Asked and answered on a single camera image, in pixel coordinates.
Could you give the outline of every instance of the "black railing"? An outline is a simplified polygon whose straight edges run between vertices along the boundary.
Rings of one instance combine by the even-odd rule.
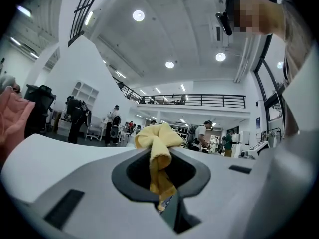
[[[139,103],[139,100],[141,98],[141,96],[139,94],[134,92],[134,90],[130,89],[128,86],[126,86],[120,80],[116,79],[115,77],[113,77],[113,78],[127,99],[133,100],[135,103]]]
[[[84,21],[86,20],[91,6],[94,3],[95,0],[80,0],[79,5],[77,9],[74,11],[74,18],[70,33],[70,41],[69,46],[82,34],[84,34],[84,31],[82,31],[82,27],[84,24]]]
[[[246,108],[245,98],[246,96],[217,94],[158,95],[141,97],[139,104]]]

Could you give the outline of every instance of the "white shirt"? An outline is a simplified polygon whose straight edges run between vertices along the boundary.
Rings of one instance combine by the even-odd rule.
[[[200,136],[200,135],[205,136],[205,133],[206,133],[206,127],[205,127],[205,125],[200,125],[200,126],[198,126],[198,127],[196,128],[196,130],[195,130],[195,139],[199,140],[199,139],[198,139],[199,136]],[[196,147],[201,148],[201,143],[199,143],[199,144],[195,144],[195,143],[194,143],[193,146],[196,146]]]
[[[108,123],[112,123],[113,119],[119,115],[120,115],[119,110],[115,110],[115,109],[111,110],[108,115]]]

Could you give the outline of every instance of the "green shirt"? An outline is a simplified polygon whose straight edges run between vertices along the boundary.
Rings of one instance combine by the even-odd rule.
[[[231,135],[227,134],[225,140],[226,140],[225,149],[231,149],[231,146],[233,145],[231,143],[232,142]]]

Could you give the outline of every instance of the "balcony railing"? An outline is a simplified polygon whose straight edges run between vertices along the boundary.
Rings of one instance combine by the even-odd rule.
[[[246,108],[246,96],[239,95],[158,95],[145,96],[139,100],[140,105],[187,105],[187,106],[214,106],[229,108]]]
[[[134,90],[130,89],[128,86],[126,86],[123,82],[119,81],[115,77],[113,77],[113,78],[127,99],[130,99],[130,100],[134,101],[135,103],[139,103],[139,100],[141,98],[141,96],[139,94],[134,92]]]

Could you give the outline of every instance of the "dark pants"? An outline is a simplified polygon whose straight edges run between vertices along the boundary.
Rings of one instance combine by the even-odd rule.
[[[190,145],[188,149],[193,150],[193,151],[199,151],[199,147],[196,147],[193,145]]]
[[[75,124],[72,123],[71,130],[68,137],[68,141],[70,143],[76,144],[78,142],[80,128],[85,123],[86,120],[87,120],[86,115],[82,115],[81,118],[79,118],[77,123]]]
[[[112,123],[108,122],[106,124],[106,129],[105,129],[105,145],[110,143],[111,140],[111,127],[112,127]]]

